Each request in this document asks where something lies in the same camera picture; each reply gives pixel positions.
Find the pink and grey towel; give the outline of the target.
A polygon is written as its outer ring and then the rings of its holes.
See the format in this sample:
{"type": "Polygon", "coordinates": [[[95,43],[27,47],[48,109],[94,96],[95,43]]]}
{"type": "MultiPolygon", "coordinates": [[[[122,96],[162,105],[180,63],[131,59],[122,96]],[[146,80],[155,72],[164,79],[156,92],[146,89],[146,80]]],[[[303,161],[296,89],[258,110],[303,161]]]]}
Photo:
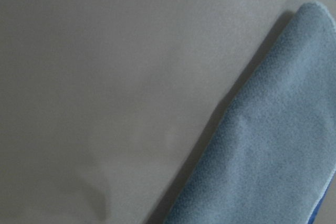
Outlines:
{"type": "Polygon", "coordinates": [[[165,223],[313,223],[335,174],[335,20],[303,4],[227,108],[165,223]]]}

